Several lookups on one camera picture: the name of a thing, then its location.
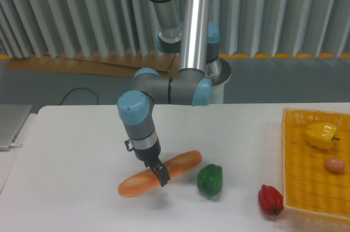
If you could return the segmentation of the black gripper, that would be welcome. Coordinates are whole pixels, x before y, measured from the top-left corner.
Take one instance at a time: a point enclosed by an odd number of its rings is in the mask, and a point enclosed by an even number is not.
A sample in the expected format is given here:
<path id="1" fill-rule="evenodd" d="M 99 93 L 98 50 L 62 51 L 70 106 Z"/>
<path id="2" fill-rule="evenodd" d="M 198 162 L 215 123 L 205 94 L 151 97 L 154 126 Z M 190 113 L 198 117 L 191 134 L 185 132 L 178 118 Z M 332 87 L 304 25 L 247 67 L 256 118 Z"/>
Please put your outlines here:
<path id="1" fill-rule="evenodd" d="M 147 149 L 134 149 L 137 159 L 144 162 L 144 166 L 150 168 L 150 165 L 160 165 L 159 155 L 161 146 L 156 141 L 153 146 Z M 165 165 L 154 167 L 154 174 L 157 176 L 159 183 L 164 187 L 170 181 L 170 175 Z"/>

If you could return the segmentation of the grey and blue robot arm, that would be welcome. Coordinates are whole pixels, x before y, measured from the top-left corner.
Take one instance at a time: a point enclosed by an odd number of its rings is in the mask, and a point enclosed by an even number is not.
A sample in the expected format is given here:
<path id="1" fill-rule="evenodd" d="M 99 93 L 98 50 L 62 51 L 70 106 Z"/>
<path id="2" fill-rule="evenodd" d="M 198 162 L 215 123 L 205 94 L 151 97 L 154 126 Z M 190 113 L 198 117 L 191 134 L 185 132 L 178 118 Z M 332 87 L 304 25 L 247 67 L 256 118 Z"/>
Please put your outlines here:
<path id="1" fill-rule="evenodd" d="M 179 54 L 178 75 L 162 79 L 153 69 L 140 69 L 132 79 L 130 91 L 119 97 L 117 108 L 128 135 L 127 150 L 133 151 L 163 186 L 170 174 L 159 158 L 161 147 L 152 118 L 153 107 L 210 104 L 212 82 L 206 75 L 206 66 L 218 58 L 220 35 L 209 21 L 211 0 L 150 1 L 160 24 L 160 50 Z"/>

